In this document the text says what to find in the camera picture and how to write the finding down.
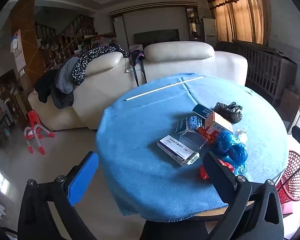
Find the blue tablecloth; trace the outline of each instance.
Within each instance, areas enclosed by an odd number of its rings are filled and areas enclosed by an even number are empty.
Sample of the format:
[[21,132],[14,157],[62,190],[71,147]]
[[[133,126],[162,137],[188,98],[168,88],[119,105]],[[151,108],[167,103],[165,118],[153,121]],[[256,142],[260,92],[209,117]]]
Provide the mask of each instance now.
[[97,152],[108,185],[123,215],[139,213],[147,220],[178,221],[226,206],[213,185],[199,178],[202,157],[181,167],[157,141],[175,135],[177,122],[201,103],[213,108],[219,101],[243,106],[234,130],[247,130],[248,159],[245,177],[264,183],[275,179],[288,161],[287,132],[274,108],[247,87],[204,76],[125,99],[202,74],[178,74],[133,89],[104,111],[96,135]]

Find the television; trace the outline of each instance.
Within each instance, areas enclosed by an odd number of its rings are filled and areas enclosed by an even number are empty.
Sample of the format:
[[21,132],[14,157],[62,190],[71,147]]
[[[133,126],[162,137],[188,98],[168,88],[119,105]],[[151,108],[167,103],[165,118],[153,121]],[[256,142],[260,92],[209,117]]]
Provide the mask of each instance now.
[[179,30],[159,30],[134,34],[134,44],[142,44],[143,48],[160,42],[180,41]]

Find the floor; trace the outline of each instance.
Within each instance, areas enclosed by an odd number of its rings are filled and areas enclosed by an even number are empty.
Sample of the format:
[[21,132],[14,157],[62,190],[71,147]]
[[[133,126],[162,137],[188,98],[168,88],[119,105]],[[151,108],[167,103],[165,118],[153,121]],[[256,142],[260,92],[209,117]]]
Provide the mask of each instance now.
[[[95,132],[89,129],[73,129],[55,132],[55,138],[41,140],[46,152],[41,155],[34,146],[34,154],[27,149],[22,130],[16,126],[4,147],[0,147],[0,173],[10,183],[8,190],[2,187],[0,204],[6,207],[7,216],[2,226],[17,230],[18,214],[26,181],[38,183],[53,181],[58,175],[66,175],[89,152],[95,150]],[[288,136],[291,149],[300,152],[300,145]],[[70,239],[53,204],[51,212],[61,235]],[[78,214],[98,239],[139,239],[145,220],[139,215],[121,215],[107,187],[102,167],[99,166],[83,199],[75,205]],[[294,213],[284,219],[285,237],[290,238],[300,224],[300,201],[294,203]],[[210,232],[216,222],[206,223]]]

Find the curtain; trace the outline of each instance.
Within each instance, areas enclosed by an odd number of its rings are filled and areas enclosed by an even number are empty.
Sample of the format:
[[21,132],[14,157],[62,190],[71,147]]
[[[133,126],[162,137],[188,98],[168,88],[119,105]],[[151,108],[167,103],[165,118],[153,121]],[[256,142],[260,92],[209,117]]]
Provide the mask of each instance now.
[[266,45],[270,36],[269,0],[208,0],[217,23],[219,41],[248,41]]

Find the red plastic basket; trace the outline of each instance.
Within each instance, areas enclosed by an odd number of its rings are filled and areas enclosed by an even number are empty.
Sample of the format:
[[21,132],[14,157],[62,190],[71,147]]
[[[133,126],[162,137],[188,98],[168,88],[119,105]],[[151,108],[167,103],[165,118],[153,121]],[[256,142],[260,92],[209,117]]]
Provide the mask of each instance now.
[[[277,190],[298,168],[300,168],[300,155],[289,151],[288,166],[276,186]],[[278,191],[278,195],[281,204],[300,200],[300,171]]]

